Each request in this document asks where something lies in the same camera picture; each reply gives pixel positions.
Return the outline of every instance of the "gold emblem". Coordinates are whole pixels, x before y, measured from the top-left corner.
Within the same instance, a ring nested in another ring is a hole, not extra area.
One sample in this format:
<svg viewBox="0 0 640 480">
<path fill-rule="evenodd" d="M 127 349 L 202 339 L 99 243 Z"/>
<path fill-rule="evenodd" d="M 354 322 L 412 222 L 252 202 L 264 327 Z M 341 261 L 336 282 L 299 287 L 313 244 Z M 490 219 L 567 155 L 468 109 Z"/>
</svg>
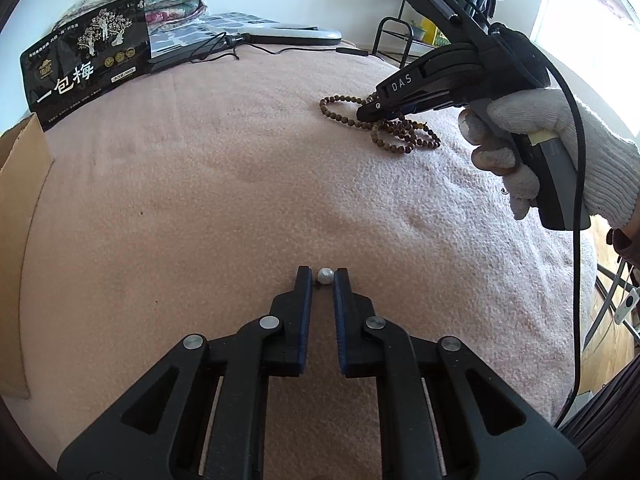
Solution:
<svg viewBox="0 0 640 480">
<path fill-rule="evenodd" d="M 45 59 L 38 70 L 40 71 L 40 78 L 46 78 L 51 73 L 51 60 Z"/>
</svg>

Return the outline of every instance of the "wooden floor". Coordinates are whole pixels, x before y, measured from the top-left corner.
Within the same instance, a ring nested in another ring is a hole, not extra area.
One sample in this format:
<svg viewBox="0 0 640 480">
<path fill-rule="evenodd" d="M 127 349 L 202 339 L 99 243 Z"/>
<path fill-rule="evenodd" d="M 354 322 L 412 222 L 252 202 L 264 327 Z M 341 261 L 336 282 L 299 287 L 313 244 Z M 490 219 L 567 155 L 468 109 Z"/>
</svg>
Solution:
<svg viewBox="0 0 640 480">
<path fill-rule="evenodd" d="M 612 272 L 618 270 L 618 256 L 611 246 L 606 244 L 606 234 L 609 225 L 600 217 L 591 218 L 591 233 L 594 237 L 598 263 L 607 267 Z M 605 287 L 611 286 L 611 280 L 598 274 Z M 622 300 L 622 289 L 616 292 L 613 303 L 618 305 Z M 599 293 L 594 294 L 591 319 L 594 319 L 603 299 Z M 634 357 L 634 340 L 623 325 L 616 325 L 610 311 L 605 314 L 598 331 L 593 336 L 589 346 L 582 355 L 582 381 L 580 392 L 591 390 L 594 394 L 604 384 L 608 383 L 615 375 L 628 364 Z"/>
</svg>

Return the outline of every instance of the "wooden bead bracelet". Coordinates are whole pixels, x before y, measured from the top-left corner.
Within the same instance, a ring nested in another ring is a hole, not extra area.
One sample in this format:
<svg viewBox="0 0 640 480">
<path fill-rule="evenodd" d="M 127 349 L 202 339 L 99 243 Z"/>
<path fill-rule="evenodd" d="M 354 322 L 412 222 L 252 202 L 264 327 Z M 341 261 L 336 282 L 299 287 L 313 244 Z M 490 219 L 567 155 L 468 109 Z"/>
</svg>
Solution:
<svg viewBox="0 0 640 480">
<path fill-rule="evenodd" d="M 371 140 L 383 150 L 393 153 L 411 153 L 416 148 L 430 148 L 434 150 L 440 147 L 440 139 L 433 133 L 427 124 L 417 123 L 416 121 L 409 121 L 404 118 L 404 115 L 400 115 L 397 121 L 389 121 L 386 119 L 380 119 L 375 123 L 364 123 L 350 119 L 342 114 L 337 114 L 328 110 L 327 105 L 329 103 L 335 103 L 336 101 L 346 101 L 348 103 L 357 103 L 363 105 L 365 103 L 374 101 L 377 99 L 377 95 L 374 92 L 366 99 L 360 97 L 351 97 L 345 95 L 335 95 L 325 97 L 320 100 L 320 111 L 328 118 L 335 121 L 346 124 L 347 126 L 354 126 L 355 128 L 362 128 L 363 130 L 371 130 Z M 417 136 L 416 131 L 423 130 L 425 138 Z M 397 137 L 400 140 L 404 140 L 406 145 L 390 144 L 380 139 L 378 136 L 380 132 L 386 132 L 389 135 Z"/>
</svg>

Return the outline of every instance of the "gripper handle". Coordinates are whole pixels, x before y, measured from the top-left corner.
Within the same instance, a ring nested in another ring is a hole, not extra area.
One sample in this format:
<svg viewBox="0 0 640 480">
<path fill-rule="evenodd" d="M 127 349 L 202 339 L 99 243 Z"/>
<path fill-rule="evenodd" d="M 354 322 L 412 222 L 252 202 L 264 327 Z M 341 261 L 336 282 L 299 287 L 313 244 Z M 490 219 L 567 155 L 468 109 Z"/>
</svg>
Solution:
<svg viewBox="0 0 640 480">
<path fill-rule="evenodd" d="M 543 227 L 552 231 L 574 230 L 574 197 L 577 174 L 574 164 L 558 134 L 539 130 L 526 135 L 512 134 L 495 124 L 486 112 L 491 102 L 482 99 L 470 108 L 499 137 L 515 147 L 519 161 L 529 166 L 540 181 L 540 192 L 533 204 L 538 208 Z M 580 229 L 588 229 L 591 219 L 584 203 L 581 205 Z"/>
</svg>

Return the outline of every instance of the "printed tree illustration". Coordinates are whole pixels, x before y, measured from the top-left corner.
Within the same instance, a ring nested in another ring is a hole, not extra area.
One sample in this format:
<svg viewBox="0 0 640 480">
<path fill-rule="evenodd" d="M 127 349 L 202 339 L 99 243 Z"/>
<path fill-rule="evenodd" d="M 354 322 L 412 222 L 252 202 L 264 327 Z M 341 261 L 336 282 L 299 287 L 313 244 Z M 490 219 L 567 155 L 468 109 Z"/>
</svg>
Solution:
<svg viewBox="0 0 640 480">
<path fill-rule="evenodd" d="M 107 41 L 109 37 L 109 23 L 116 17 L 114 12 L 107 9 L 100 9 L 98 15 L 92 18 L 91 27 L 95 27 L 102 32 L 102 40 Z"/>
<path fill-rule="evenodd" d="M 80 48 L 88 48 L 89 56 L 95 56 L 95 42 L 100 39 L 100 31 L 93 27 L 87 27 L 82 36 L 78 38 Z"/>
<path fill-rule="evenodd" d="M 111 42 L 113 46 L 122 44 L 124 40 L 124 31 L 127 27 L 131 26 L 131 20 L 125 18 L 123 15 L 113 15 L 113 18 L 108 22 L 109 34 L 115 34 L 116 39 Z"/>
</svg>

